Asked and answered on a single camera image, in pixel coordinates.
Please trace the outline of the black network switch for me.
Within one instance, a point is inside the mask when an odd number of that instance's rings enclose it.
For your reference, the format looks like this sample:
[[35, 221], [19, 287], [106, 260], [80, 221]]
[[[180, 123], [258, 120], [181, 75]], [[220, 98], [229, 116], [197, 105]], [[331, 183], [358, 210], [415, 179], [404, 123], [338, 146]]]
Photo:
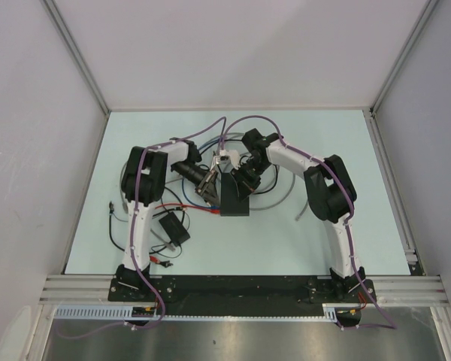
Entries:
[[248, 217], [250, 215], [250, 200], [240, 200], [238, 185], [230, 173], [223, 173], [220, 186], [221, 217]]

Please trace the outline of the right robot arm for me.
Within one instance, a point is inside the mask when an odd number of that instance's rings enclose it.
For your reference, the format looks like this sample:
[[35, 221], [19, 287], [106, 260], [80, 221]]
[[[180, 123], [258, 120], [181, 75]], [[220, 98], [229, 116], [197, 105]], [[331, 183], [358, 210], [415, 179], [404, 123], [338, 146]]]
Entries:
[[246, 132], [241, 141], [250, 157], [231, 170], [238, 199], [248, 199], [257, 190], [261, 175], [271, 165], [300, 177], [305, 183], [308, 207], [324, 222], [328, 235], [333, 259], [332, 294], [341, 302], [350, 301], [358, 294], [365, 276], [355, 255], [350, 226], [357, 193], [343, 160], [337, 155], [307, 156], [286, 144], [277, 133], [264, 136], [257, 129]]

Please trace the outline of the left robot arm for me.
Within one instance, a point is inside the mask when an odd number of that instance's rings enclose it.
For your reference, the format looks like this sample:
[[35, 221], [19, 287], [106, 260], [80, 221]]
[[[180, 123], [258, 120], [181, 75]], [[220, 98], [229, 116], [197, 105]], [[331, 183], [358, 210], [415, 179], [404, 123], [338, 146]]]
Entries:
[[165, 190], [168, 171], [175, 171], [191, 183], [195, 191], [212, 207], [219, 207], [216, 174], [198, 166], [201, 155], [193, 141], [172, 139], [151, 147], [131, 149], [121, 180], [129, 216], [129, 240], [116, 279], [134, 300], [147, 298], [151, 283], [149, 238], [153, 210]]

